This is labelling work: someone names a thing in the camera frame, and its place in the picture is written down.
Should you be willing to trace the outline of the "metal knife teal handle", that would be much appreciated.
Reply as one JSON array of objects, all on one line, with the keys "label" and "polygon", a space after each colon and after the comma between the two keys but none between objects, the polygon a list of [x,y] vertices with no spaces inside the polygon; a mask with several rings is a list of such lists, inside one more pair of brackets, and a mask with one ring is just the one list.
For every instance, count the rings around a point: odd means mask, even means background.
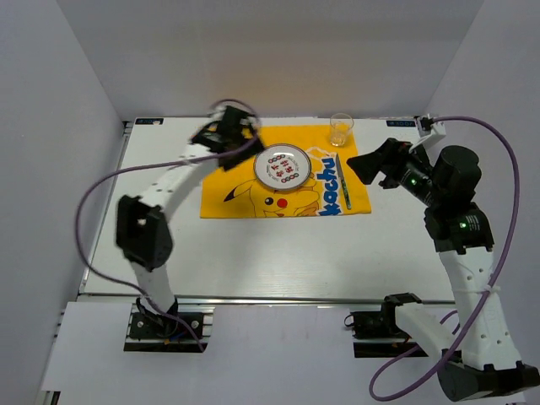
[{"label": "metal knife teal handle", "polygon": [[338,154],[336,154],[335,156],[335,162],[336,162],[337,177],[339,178],[341,182],[341,188],[343,191],[344,201],[345,201],[347,210],[350,211],[352,209],[352,203],[350,200],[350,196],[348,194],[348,188],[347,188],[347,184],[346,184],[344,173],[343,173],[343,167],[341,165],[341,160]]}]

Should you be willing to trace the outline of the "round printed plate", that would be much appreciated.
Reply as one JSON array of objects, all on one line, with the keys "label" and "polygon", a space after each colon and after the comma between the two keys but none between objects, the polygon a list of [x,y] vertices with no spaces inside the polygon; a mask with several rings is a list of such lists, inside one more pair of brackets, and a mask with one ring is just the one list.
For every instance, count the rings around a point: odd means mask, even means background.
[{"label": "round printed plate", "polygon": [[311,173],[311,160],[299,147],[277,143],[256,156],[253,170],[265,187],[274,191],[290,191],[307,182]]}]

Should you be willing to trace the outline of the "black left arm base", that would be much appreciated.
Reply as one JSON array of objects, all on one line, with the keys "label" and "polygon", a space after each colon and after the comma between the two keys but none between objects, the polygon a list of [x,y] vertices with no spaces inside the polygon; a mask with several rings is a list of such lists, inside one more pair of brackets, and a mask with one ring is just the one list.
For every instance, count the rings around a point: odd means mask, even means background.
[{"label": "black left arm base", "polygon": [[123,350],[137,353],[202,353],[211,335],[213,312],[187,307],[178,316],[193,330],[202,348],[183,324],[147,310],[137,298],[129,316]]}]

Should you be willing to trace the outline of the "yellow Pikachu cloth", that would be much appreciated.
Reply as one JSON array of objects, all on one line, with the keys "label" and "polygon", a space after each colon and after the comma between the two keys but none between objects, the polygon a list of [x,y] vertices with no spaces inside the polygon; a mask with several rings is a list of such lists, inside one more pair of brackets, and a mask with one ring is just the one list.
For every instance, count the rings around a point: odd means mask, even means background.
[{"label": "yellow Pikachu cloth", "polygon": [[[250,158],[232,170],[218,169],[204,179],[201,217],[243,219],[370,213],[366,186],[356,180],[354,172],[346,165],[347,159],[357,154],[354,139],[350,138],[343,147],[335,147],[330,144],[329,135],[330,127],[323,125],[264,127],[260,137],[265,149],[287,143],[307,153],[311,162],[307,182],[290,191],[269,189],[255,176],[256,157]],[[336,170],[336,154],[341,160],[352,203],[350,211]]]}]

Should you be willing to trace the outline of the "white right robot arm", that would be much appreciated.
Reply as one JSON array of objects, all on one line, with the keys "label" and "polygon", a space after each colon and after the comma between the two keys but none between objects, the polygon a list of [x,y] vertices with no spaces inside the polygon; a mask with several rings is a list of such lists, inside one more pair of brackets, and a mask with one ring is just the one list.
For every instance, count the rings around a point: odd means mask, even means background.
[{"label": "white right robot arm", "polygon": [[451,284],[459,327],[451,332],[415,294],[391,294],[375,321],[354,313],[357,332],[411,338],[433,361],[446,397],[460,402],[505,397],[538,386],[539,371],[526,364],[505,321],[497,279],[503,257],[493,253],[487,215],[475,203],[482,171],[478,156],[459,145],[444,147],[436,161],[428,148],[439,139],[440,119],[418,116],[416,143],[387,139],[375,151],[348,160],[365,185],[401,187],[425,206],[424,225]]}]

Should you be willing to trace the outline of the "clear drinking glass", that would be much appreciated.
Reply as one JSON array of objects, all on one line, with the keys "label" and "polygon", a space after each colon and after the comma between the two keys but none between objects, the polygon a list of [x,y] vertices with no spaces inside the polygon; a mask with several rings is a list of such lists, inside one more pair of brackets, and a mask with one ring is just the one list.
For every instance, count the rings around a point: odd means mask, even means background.
[{"label": "clear drinking glass", "polygon": [[337,113],[330,117],[330,144],[335,147],[344,146],[354,128],[354,119],[345,113]]}]

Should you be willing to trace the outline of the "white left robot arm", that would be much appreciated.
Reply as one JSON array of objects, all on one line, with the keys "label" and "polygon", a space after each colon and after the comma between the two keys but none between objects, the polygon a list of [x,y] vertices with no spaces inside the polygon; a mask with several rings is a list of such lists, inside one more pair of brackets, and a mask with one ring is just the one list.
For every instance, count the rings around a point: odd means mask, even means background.
[{"label": "white left robot arm", "polygon": [[130,262],[149,326],[161,337],[178,327],[177,301],[166,263],[174,241],[169,222],[200,183],[216,170],[231,170],[261,153],[261,120],[247,104],[234,99],[213,106],[209,122],[187,141],[180,158],[167,162],[162,176],[136,197],[124,195],[116,209],[116,246]]}]

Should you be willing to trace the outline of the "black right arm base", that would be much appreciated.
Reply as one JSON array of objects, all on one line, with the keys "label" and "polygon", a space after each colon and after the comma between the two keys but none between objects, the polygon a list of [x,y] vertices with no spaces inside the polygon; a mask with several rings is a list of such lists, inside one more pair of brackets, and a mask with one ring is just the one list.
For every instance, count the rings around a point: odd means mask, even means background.
[{"label": "black right arm base", "polygon": [[393,332],[377,311],[353,311],[343,320],[353,336],[356,359],[393,359],[415,348],[405,332]]}]

